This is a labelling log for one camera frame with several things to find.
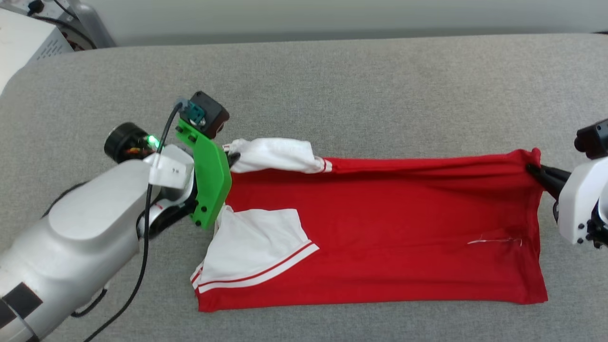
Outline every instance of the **red stripe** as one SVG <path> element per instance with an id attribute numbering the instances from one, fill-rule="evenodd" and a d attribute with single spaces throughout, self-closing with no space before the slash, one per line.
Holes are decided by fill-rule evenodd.
<path id="1" fill-rule="evenodd" d="M 191 283 L 194 284 L 194 282 L 196 281 L 196 278 L 198 278 L 198 276 L 201 275 L 202 272 L 202 268 L 200 270 L 198 270 L 198 272 L 196 272 L 196 275 L 194 276 L 194 278 L 192 278 Z"/>
<path id="2" fill-rule="evenodd" d="M 262 272 L 259 272 L 258 274 L 255 274 L 255 275 L 253 275 L 253 276 L 249 276 L 249 277 L 245 277 L 245 278 L 241 278 L 241 279 L 234 279 L 234 280 L 231 280 L 231 281 L 210 281 L 210 282 L 206 282 L 205 284 L 198 285 L 198 287 L 205 286 L 205 285 L 207 285 L 207 284 L 212 284 L 212 283 L 214 283 L 214 282 L 239 282 L 239 281 L 246 281 L 246 280 L 249 280 L 249 279 L 252 279 L 252 278 L 255 278 L 255 277 L 259 277 L 259 276 L 261 276 L 262 274 L 264 274 L 264 273 L 266 273 L 266 272 L 268 272 L 268 271 L 274 270 L 275 268 L 279 267 L 280 265 L 283 265 L 283 264 L 284 264 L 285 262 L 287 262 L 289 259 L 293 258 L 293 257 L 294 257 L 294 256 L 296 256 L 296 255 L 297 255 L 299 252 L 303 251 L 305 248 L 309 247 L 309 246 L 310 246 L 310 245 L 312 245 L 312 244 L 313 244 L 312 242 L 309 242 L 309 243 L 308 243 L 308 244 L 306 244 L 304 247 L 302 247 L 302 248 L 300 248 L 299 250 L 297 250 L 296 252 L 294 252 L 294 254 L 290 255 L 290 256 L 289 256 L 287 259 L 285 259 L 285 260 L 283 260 L 283 261 L 279 262 L 278 264 L 274 265 L 273 267 L 268 268 L 267 270 L 264 270 L 264 271 L 262 271 Z"/>

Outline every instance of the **gray couch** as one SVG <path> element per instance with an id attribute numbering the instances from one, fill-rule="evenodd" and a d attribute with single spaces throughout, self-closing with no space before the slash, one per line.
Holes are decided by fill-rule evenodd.
<path id="1" fill-rule="evenodd" d="M 176 98 L 199 89 L 232 113 L 218 142 L 281 136 L 309 140 L 322 156 L 365 158 L 539 147 L 543 163 L 572 169 L 586 160 L 573 146 L 577 129 L 608 117 L 607 56 L 601 35 L 522 35 L 135 47 L 47 59 L 18 72 L 0 97 L 0 248 L 62 190 L 112 167 L 102 147 L 114 126 L 130 120 L 158 134 Z M 608 252 L 569 245 L 552 204 L 544 196 L 538 214 L 544 304 L 199 313 L 188 277 L 212 234 L 182 220 L 151 243 L 136 300 L 97 340 L 606 341 Z M 123 305 L 140 263 L 138 255 L 97 309 L 47 340 L 88 336 Z"/>

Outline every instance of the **white stripe trim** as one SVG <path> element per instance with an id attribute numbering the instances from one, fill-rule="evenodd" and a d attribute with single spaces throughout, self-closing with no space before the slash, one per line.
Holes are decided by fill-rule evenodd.
<path id="1" fill-rule="evenodd" d="M 202 260 L 202 262 L 196 267 L 196 271 L 194 271 L 194 273 L 192 273 L 192 275 L 190 276 L 190 281 L 194 280 L 194 277 L 197 276 L 198 271 L 201 270 L 202 265 L 205 263 L 205 259 Z"/>
<path id="2" fill-rule="evenodd" d="M 226 276 L 226 277 L 215 277 L 215 278 L 205 278 L 203 277 L 202 273 L 199 276 L 199 279 L 197 280 L 198 284 L 206 284 L 208 282 L 235 282 L 235 281 L 241 281 L 242 279 L 245 278 L 250 278 L 250 277 L 254 277 L 257 274 L 266 272 L 268 270 L 270 270 L 271 268 L 277 266 L 280 263 L 286 262 L 286 260 L 295 257 L 296 253 L 301 253 L 305 247 L 307 247 L 308 245 L 312 244 L 312 241 L 308 240 L 308 238 L 306 237 L 305 234 L 305 238 L 307 240 L 305 240 L 304 242 L 302 242 L 301 244 L 297 245 L 297 247 L 294 247 L 289 254 L 285 255 L 284 257 L 282 257 L 279 260 L 275 260 L 272 263 L 268 263 L 264 266 L 260 266 L 248 273 L 241 273 L 241 274 L 233 274 L 231 276 Z"/>
<path id="3" fill-rule="evenodd" d="M 323 159 L 325 161 L 325 170 L 323 172 L 331 172 L 331 161 L 327 160 L 327 159 Z"/>
<path id="4" fill-rule="evenodd" d="M 319 247 L 317 247 L 317 245 L 315 245 L 313 243 L 312 245 L 301 250 L 298 254 L 292 256 L 287 261 L 280 264 L 279 266 L 277 266 L 277 267 L 271 269 L 270 271 L 265 272 L 257 277 L 243 280 L 243 281 L 234 281 L 234 282 L 216 281 L 216 282 L 209 283 L 207 285 L 200 286 L 198 288 L 198 291 L 199 291 L 199 293 L 205 293 L 214 288 L 238 288 L 238 287 L 248 287 L 248 286 L 261 284 L 261 283 L 268 281 L 268 280 L 278 276 L 279 274 L 285 272 L 286 270 L 293 267 L 295 264 L 304 260 L 304 258 L 308 257 L 310 254 L 312 254 L 318 250 L 319 250 Z"/>

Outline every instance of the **black tape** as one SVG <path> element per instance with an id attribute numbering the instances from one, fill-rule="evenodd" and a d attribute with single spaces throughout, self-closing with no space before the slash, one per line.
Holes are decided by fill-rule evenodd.
<path id="1" fill-rule="evenodd" d="M 30 339 L 27 340 L 26 342 L 40 342 L 40 339 L 36 335 L 34 335 L 34 336 L 30 337 Z"/>
<path id="2" fill-rule="evenodd" d="M 17 318 L 13 310 L 5 302 L 0 301 L 0 329 Z"/>
<path id="3" fill-rule="evenodd" d="M 23 283 L 2 297 L 2 300 L 23 319 L 42 304 L 42 299 Z"/>

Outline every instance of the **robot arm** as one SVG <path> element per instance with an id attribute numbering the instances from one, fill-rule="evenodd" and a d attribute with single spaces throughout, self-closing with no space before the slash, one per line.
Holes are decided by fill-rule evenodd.
<path id="1" fill-rule="evenodd" d="M 575 147 L 591 160 L 572 173 L 528 165 L 528 171 L 555 198 L 553 214 L 570 243 L 608 245 L 608 120 L 576 133 Z"/>
<path id="2" fill-rule="evenodd" d="M 185 186 L 151 188 L 150 238 L 187 215 L 199 226 L 213 223 L 231 184 L 235 156 L 210 140 L 228 113 L 202 92 L 181 107 L 176 130 L 192 154 L 168 145 L 162 157 L 193 167 Z M 65 194 L 0 256 L 0 341 L 41 340 L 137 254 L 158 143 L 132 123 L 115 128 L 105 152 L 119 164 Z"/>

